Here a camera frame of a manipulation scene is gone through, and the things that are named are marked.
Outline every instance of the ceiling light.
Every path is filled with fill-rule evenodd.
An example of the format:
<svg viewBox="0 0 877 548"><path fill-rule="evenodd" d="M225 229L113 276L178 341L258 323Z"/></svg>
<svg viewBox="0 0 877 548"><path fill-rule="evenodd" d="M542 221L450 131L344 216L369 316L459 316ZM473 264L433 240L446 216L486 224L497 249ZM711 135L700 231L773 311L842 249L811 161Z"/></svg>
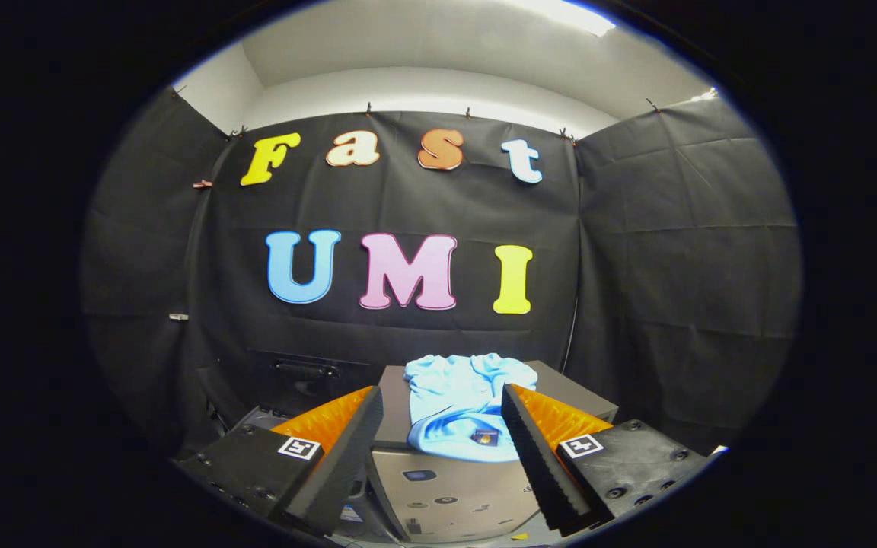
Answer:
<svg viewBox="0 0 877 548"><path fill-rule="evenodd" d="M606 18L596 14L594 11L571 2L563 2L563 0L500 1L525 8L529 11L536 11L537 14L543 15L543 17L563 22L563 24L569 24L571 27L587 30L595 36L602 36L605 32L615 27L613 22L606 20Z"/></svg>

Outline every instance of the orange foam pad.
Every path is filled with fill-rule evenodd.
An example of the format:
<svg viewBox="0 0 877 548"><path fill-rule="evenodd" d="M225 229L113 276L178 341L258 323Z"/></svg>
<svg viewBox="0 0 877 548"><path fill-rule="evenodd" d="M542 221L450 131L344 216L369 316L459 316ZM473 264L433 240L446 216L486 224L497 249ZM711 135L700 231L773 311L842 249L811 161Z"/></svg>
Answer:
<svg viewBox="0 0 877 548"><path fill-rule="evenodd" d="M572 408L567 403L522 386L513 384L512 387L516 389L516 394L519 395L523 406L530 412L530 416L537 423L537 428L540 429L540 433L547 440L547 445L554 454L556 454L557 445L560 445L561 441L584 434L594 434L613 427L611 423L584 413L580 409Z"/></svg>
<svg viewBox="0 0 877 548"><path fill-rule="evenodd" d="M351 417L354 416L354 412L358 410L358 406L361 406L361 402L371 389L370 386L366 386L361 390L331 400L324 403L323 406L310 409L301 416L295 416L293 419L271 428L271 430L285 436L316 441L324 448L324 456L321 457L321 461L323 461L330 454L333 445L340 438L340 434L343 433L344 428L351 421Z"/></svg>

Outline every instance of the pink letter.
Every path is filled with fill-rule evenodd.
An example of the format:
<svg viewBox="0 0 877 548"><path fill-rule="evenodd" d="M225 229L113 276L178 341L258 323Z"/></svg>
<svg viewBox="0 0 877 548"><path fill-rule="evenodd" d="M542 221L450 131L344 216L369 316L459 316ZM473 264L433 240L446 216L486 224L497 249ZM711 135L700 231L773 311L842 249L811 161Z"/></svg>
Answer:
<svg viewBox="0 0 877 548"><path fill-rule="evenodd" d="M391 299L384 294L385 278L403 307L411 301L418 281L422 282L422 294L415 299L419 308L447 310L455 306L449 285L449 267L456 245L452 236L428 236L411 263L404 259L392 234L368 234L361 239L361 245L368 248L368 294L361 298L364 308L391 305Z"/></svg>

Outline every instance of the letter u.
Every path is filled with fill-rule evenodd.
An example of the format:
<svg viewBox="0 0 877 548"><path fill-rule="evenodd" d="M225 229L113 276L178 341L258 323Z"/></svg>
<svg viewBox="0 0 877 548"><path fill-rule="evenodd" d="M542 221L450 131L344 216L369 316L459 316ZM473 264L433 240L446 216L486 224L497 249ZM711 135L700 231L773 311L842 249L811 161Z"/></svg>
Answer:
<svg viewBox="0 0 877 548"><path fill-rule="evenodd" d="M336 230L314 230L308 238L314 245L314 277L309 284L293 281L293 247L300 242L296 232L274 232L266 236L269 247L269 291L292 304L319 301L330 291L333 279L333 245L340 241Z"/></svg>

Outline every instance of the folded shirt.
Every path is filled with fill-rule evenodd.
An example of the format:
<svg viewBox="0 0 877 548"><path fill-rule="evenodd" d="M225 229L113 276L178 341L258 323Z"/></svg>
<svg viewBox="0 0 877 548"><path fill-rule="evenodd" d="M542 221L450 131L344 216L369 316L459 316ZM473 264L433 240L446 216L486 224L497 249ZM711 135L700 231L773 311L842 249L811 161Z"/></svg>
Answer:
<svg viewBox="0 0 877 548"><path fill-rule="evenodd" d="M536 390L537 372L529 365L498 354L429 355L408 362L404 379L411 388L412 447L476 462L519 459L502 420L502 388L512 383Z"/></svg>

